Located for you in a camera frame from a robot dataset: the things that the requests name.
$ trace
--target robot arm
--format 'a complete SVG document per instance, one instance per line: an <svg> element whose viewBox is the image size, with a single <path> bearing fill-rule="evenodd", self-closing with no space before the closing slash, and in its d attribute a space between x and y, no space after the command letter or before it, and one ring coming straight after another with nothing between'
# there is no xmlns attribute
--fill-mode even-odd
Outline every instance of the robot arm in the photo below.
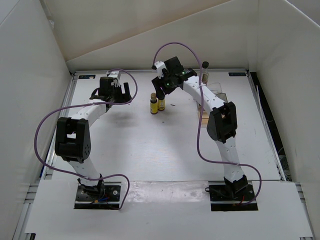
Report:
<svg viewBox="0 0 320 240"><path fill-rule="evenodd" d="M129 85L125 82L124 90L119 82L120 73L113 71L107 77L101 77L99 88L90 97L91 106L83 107L71 117L60 117L56 126L55 153L67 161L77 174L91 179L99 179L101 174L95 169L91 159L91 140L89 128L110 108L109 104L94 105L93 103L111 102L125 103L131 99ZM90 181L79 178L78 182L84 186L85 193L92 199L100 199L105 192L104 182Z"/></svg>
<svg viewBox="0 0 320 240"><path fill-rule="evenodd" d="M158 77L152 80L156 95L163 99L177 87L190 94L201 104L201 90L197 73L189 68L184 69L177 57L154 64ZM237 116L236 106L226 103L211 92L207 86L201 85L203 92L203 109L209 113L207 132L215 141L223 162L239 164L236 149ZM224 164L224 181L226 190L232 197L241 193L248 185L247 177L238 165Z"/></svg>

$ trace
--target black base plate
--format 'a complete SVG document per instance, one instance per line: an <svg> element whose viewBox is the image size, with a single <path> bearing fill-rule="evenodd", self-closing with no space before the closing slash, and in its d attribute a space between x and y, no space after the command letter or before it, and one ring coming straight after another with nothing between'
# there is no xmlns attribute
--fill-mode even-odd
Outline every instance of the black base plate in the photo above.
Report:
<svg viewBox="0 0 320 240"><path fill-rule="evenodd" d="M84 187L78 185L74 209L116 210L116 208L119 208L121 185L110 185L110 183L105 182L104 189L105 196L108 197L108 199L106 201L93 202L94 200L84 193Z"/></svg>
<svg viewBox="0 0 320 240"><path fill-rule="evenodd" d="M254 201L248 205L239 204L240 202L250 201L255 197L253 186L249 184L243 194L232 199L226 197L226 187L224 184L220 185L209 185L211 211L212 212L228 212L228 211L257 211L258 205Z"/></svg>

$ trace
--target purple cable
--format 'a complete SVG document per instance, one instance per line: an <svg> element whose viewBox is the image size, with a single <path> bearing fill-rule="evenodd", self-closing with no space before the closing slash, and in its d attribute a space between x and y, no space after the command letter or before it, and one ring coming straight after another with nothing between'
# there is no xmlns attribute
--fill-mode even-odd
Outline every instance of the purple cable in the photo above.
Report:
<svg viewBox="0 0 320 240"><path fill-rule="evenodd" d="M188 47L187 45L181 43L181 42L169 42L163 46L161 46L155 53L154 55L154 58L153 58L153 64L152 65L155 65L155 62L156 62L156 58L157 58L157 55L158 53L160 52L160 50L162 48L164 48L165 46L168 46L168 45L171 45L171 44L178 44L178 45L181 45L181 46L184 46L186 47L187 49L190 50L190 52L194 55L196 61L198 62L198 65L199 65L199 87L200 87L200 92L201 92L201 106L204 105L204 92L202 90L202 86L201 86L201 80L202 80L202 65L201 65L201 61L199 59L199 57L197 56L197 54L190 48ZM261 186L262 186L262 177L261 177L261 174L260 172L258 171L258 169L256 169L254 166L250 165L250 164L243 164L243 163L234 163L234 162L228 162L228 161L211 161L211 160L208 160L206 158L204 158L200 152L200 132L201 132L201 123L202 123L202 117L203 117L203 114L204 114L204 108L201 107L201 111L200 111L200 118L199 118L199 124L198 124L198 131L197 131L197 136L196 136L196 150L198 152L198 155L200 156L200 158L208 163L212 163L212 164L229 164L229 165L238 165L238 166L242 166L242 167L249 167L249 168L252 168L253 170L255 170L257 173L258 173L258 176L259 176L259 188L258 188L258 191L256 192L256 195L253 197L253 199L251 199L250 201L248 202L245 202L245 203L242 203L241 205L242 206L245 206L245 205L248 205L250 203L252 203L254 200L257 199L259 193L260 193L260 190L261 190Z"/></svg>
<svg viewBox="0 0 320 240"><path fill-rule="evenodd" d="M122 200L122 203L120 205L119 208L117 208L117 210L120 210L122 209L123 205L124 205L124 202L126 200L126 197L128 195L128 192L129 192L129 189L130 189L130 181L129 181L129 178L126 176L126 175L123 175L123 174L112 174L112 175L109 175L109 176L104 176L104 177L101 177L101 178L89 178L89 177L85 177L85 176L82 176L81 174L78 174L78 173L75 173L75 172L72 172L72 171L67 171L67 170L62 170L62 169L59 169L59 168L56 168L54 166L50 166L49 164L47 164L45 161L42 160L42 158L40 157L39 155L39 152L38 152L38 147L37 147L37 140L38 140L38 134L39 134L39 131L40 131L40 128L42 126L42 124L45 122L45 120L50 117L52 114L55 114L57 112L60 112L62 110L65 110L65 109L73 109L73 108L80 108L80 107L88 107L88 106L92 106L92 105L126 105L126 104L129 104L133 101L133 99L135 99L137 93L138 93L138 84L137 84L137 81L135 80L134 76L132 76L129 72L127 72L126 70L123 70L123 69L120 69L120 68L114 68L114 69L111 69L109 72L112 72L112 71L123 71L125 72L126 74L128 74L132 80L134 81L134 84L135 84L135 93L133 95L133 97L127 101L127 102L122 102L122 103L116 103L116 102L94 102L94 103L87 103L87 104L80 104L80 105L73 105L73 106L64 106L64 107L61 107L61 108L58 108L50 113L48 113L42 120L41 122L39 123L38 127L36 128L36 131L35 131L35 135L34 135L34 142L33 142L33 146L34 146L34 152L35 152L35 155L36 157L38 158L38 160L46 167L48 167L49 169L52 169L52 170L55 170L55 171L58 171L58 172L61 172L61 173L66 173L66 174L71 174L71 175L75 175L77 177L80 177L80 178L84 178L84 179L87 179L89 181L100 181L100 180L104 180L104 179L109 179L109 178L113 178L113 177L123 177L127 180L128 182L128 187L127 187L127 190L125 192L125 195L124 195L124 198Z"/></svg>

